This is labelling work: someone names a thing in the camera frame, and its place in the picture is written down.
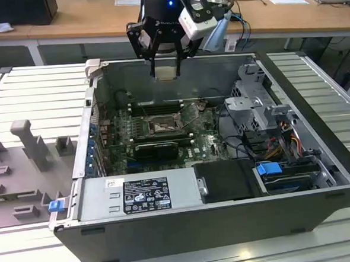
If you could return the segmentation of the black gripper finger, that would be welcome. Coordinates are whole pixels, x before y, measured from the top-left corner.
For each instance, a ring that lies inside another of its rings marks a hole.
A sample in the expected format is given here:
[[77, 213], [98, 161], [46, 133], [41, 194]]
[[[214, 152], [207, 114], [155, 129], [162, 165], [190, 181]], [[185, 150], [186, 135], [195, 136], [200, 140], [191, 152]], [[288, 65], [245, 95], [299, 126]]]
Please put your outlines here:
[[185, 48], [182, 48], [181, 38], [179, 33], [173, 34], [174, 46], [176, 49], [176, 76], [180, 76], [181, 62], [188, 57], [194, 57], [199, 46], [201, 45], [201, 39], [191, 40]]
[[[127, 23], [126, 34], [138, 59], [150, 62], [150, 75], [155, 77], [155, 55], [161, 44], [161, 30], [153, 25], [153, 20], [138, 23]], [[143, 46], [141, 38], [143, 34], [149, 37], [149, 45]]]

